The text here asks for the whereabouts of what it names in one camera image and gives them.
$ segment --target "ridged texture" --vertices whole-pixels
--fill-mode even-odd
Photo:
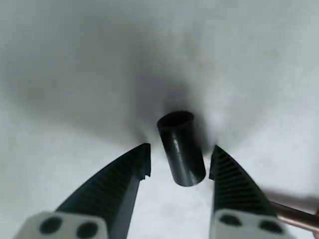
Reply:
[[[110,239],[125,239],[139,182],[151,174],[151,146],[144,143],[104,167],[58,209],[102,217]]]
[[[215,180],[214,211],[234,209],[276,216],[271,204],[251,177],[218,146],[212,155],[209,178]]]

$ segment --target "black hole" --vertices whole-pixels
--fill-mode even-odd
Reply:
[[[259,224],[259,228],[266,230],[266,231],[269,231],[269,232],[272,232],[272,233],[278,233],[278,234],[283,233],[282,228],[277,223],[272,222],[272,221],[262,221]]]
[[[233,216],[233,215],[223,215],[219,219],[222,223],[227,224],[227,225],[232,225],[232,226],[241,226],[240,220]]]
[[[162,117],[158,121],[158,127],[175,127],[183,125],[194,119],[194,115],[187,111],[177,111]]]
[[[76,235],[78,238],[88,239],[94,237],[97,231],[98,225],[96,225],[96,223],[86,222],[79,226],[78,230],[76,231]]]
[[[55,233],[61,227],[62,219],[59,217],[51,217],[45,220],[40,226],[40,232],[42,234]]]

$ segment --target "metal rod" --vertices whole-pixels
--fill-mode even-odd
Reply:
[[[278,219],[286,224],[319,234],[319,217],[305,213],[279,203],[271,202],[277,212]]]

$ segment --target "black cylinder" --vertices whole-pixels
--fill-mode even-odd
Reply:
[[[206,171],[195,137],[194,115],[172,112],[158,121],[158,129],[175,183],[188,187],[201,182]]]

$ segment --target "white pivot block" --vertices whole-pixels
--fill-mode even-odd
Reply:
[[[107,226],[94,216],[42,212],[28,218],[14,239],[107,239]]]

